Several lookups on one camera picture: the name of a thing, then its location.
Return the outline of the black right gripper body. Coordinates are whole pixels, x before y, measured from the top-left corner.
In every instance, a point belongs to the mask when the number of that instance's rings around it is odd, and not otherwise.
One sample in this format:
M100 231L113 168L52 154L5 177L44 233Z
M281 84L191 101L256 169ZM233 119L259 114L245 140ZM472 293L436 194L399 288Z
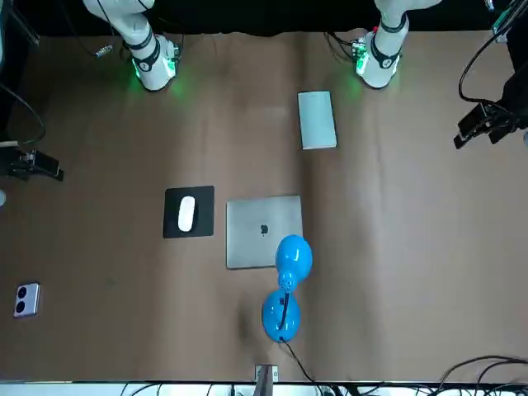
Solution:
M32 149L30 151L18 150L16 154L16 168L35 169L38 167L39 151Z

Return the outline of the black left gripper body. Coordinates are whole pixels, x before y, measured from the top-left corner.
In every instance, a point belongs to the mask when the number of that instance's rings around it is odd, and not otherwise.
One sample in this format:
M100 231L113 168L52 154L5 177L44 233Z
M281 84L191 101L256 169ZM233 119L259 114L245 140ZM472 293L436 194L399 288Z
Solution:
M486 110L487 136L491 143L498 143L515 132L521 124L520 111L514 101L489 101L486 103Z

